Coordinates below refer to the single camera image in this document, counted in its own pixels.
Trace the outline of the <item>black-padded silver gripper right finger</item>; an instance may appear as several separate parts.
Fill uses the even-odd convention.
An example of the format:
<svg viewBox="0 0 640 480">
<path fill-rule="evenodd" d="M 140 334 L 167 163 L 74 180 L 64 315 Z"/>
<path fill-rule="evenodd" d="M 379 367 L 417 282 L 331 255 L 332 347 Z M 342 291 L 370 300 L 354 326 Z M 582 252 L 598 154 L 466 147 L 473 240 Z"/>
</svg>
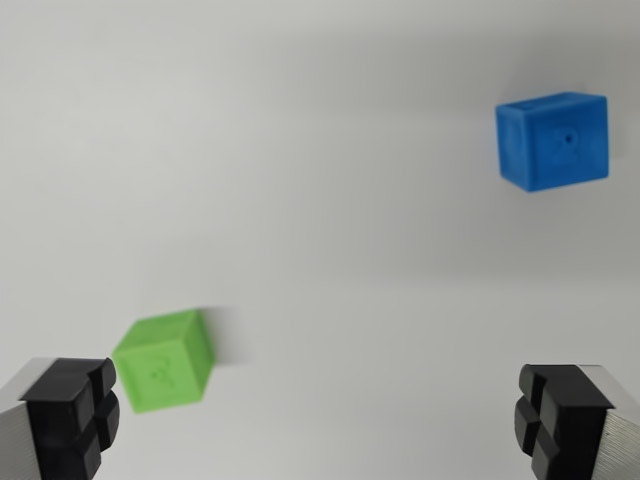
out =
<svg viewBox="0 0 640 480">
<path fill-rule="evenodd" d="M 639 477 L 639 401 L 601 365 L 526 364 L 517 443 L 541 480 Z"/>
</svg>

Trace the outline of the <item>black-padded silver gripper left finger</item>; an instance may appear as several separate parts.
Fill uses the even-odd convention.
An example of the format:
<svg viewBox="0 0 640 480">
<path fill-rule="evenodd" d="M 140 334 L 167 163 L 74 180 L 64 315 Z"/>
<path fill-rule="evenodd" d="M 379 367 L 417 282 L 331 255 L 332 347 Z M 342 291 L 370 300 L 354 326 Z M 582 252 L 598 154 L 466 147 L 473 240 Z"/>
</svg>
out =
<svg viewBox="0 0 640 480">
<path fill-rule="evenodd" d="M 1 386 L 1 477 L 92 479 L 117 435 L 109 358 L 33 358 Z"/>
</svg>

